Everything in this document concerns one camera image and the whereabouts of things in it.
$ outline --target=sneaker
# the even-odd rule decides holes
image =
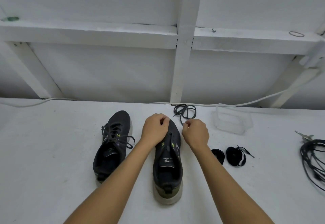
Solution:
[[[175,123],[170,120],[166,136],[156,145],[153,162],[153,194],[164,205],[176,203],[182,196],[183,167],[180,148],[181,136]]]
[[[133,148],[129,143],[132,123],[126,111],[118,111],[102,126],[103,143],[96,153],[93,170],[97,180],[102,183],[121,164],[126,156],[126,148]]]

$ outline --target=shoe tongue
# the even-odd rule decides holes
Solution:
[[[158,161],[158,165],[160,167],[171,167],[175,168],[174,160],[172,158],[170,147],[166,146],[163,153],[160,156],[160,159]]]
[[[110,155],[114,155],[114,154],[118,154],[118,153],[119,152],[118,152],[117,148],[112,146],[112,147],[107,148],[104,151],[103,156],[104,156],[104,159],[107,159]]]

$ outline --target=coiled black cable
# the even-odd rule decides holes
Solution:
[[[307,172],[306,166],[308,166],[313,172],[315,179],[317,179],[321,184],[325,184],[325,170],[324,166],[321,165],[325,165],[325,162],[319,160],[319,158],[315,155],[315,151],[325,153],[325,140],[315,139],[305,142],[300,148],[302,163],[308,179],[319,189],[325,191],[325,188],[322,188],[316,184]],[[314,159],[319,167],[312,164],[312,159]]]
[[[174,114],[175,114],[174,116],[179,115],[179,120],[181,121],[181,124],[183,124],[182,117],[185,119],[194,119],[196,117],[196,107],[193,105],[178,104],[172,106],[174,107]],[[192,118],[189,117],[189,110],[194,110],[194,115]]]

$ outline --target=white wooden beam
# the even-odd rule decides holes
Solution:
[[[177,28],[97,22],[0,22],[3,41],[175,49]]]
[[[305,55],[323,39],[315,33],[303,35],[292,36],[288,31],[195,28],[192,49]]]
[[[181,2],[177,22],[178,41],[170,102],[181,102],[199,6],[200,0],[182,0]]]
[[[26,42],[0,41],[0,54],[40,98],[63,97]]]
[[[325,59],[325,40],[320,41],[306,56],[295,56],[286,70],[280,75],[270,90],[264,95],[271,95],[290,88],[291,90],[261,101],[261,107],[280,108],[289,98],[296,94],[301,85],[323,73],[321,66]]]

